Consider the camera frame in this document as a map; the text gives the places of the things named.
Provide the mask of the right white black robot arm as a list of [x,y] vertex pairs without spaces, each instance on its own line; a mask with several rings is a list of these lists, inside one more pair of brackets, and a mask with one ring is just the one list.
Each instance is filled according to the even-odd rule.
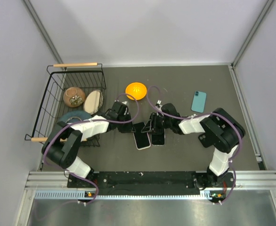
[[197,133],[198,139],[205,148],[214,147],[212,160],[205,176],[195,179],[195,186],[205,189],[208,186],[219,186],[228,173],[233,155],[239,150],[245,136],[244,128],[223,108],[217,108],[209,114],[181,116],[171,103],[155,105],[142,133],[163,134],[165,129],[178,135]]

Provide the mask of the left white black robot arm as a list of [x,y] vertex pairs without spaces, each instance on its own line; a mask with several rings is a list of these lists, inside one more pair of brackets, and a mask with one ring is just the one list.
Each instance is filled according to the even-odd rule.
[[43,158],[78,177],[85,187],[94,182],[93,169],[78,157],[82,143],[95,135],[118,129],[120,133],[131,133],[135,129],[129,113],[128,103],[116,100],[105,113],[94,115],[81,122],[56,123],[51,134],[44,142],[41,153]]

